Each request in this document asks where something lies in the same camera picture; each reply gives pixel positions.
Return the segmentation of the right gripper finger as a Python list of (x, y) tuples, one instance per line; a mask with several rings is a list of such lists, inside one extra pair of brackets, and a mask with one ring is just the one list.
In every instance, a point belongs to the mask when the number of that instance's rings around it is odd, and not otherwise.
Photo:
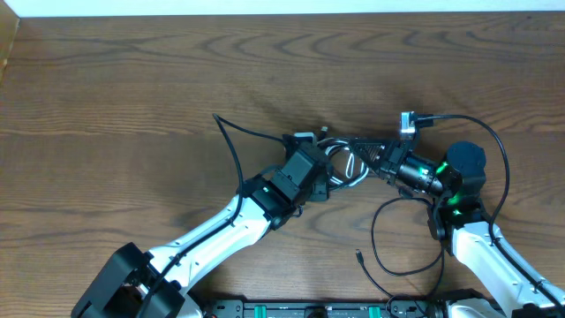
[(353, 145), (352, 152), (356, 155), (370, 171), (376, 176), (381, 176), (380, 156), (384, 150), (383, 145)]
[(356, 138), (349, 141), (350, 148), (357, 152), (379, 153), (395, 144), (392, 139)]

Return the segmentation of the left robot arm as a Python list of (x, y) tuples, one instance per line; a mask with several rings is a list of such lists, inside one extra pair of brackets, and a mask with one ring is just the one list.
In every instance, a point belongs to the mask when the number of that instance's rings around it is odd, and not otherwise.
[(328, 178), (320, 148), (300, 144), (271, 179), (258, 174), (197, 228), (142, 252), (128, 243), (107, 260), (71, 311), (73, 317), (201, 317), (191, 288), (239, 250), (288, 222)]

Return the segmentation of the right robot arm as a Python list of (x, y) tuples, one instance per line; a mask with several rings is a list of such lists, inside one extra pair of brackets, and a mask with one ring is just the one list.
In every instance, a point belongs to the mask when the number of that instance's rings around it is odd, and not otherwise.
[(484, 285), (507, 317), (562, 317), (564, 291), (546, 280), (504, 238), (480, 197), (486, 154), (452, 144), (439, 163), (414, 154), (415, 140), (355, 139), (352, 152), (379, 178), (432, 198), (428, 227)]

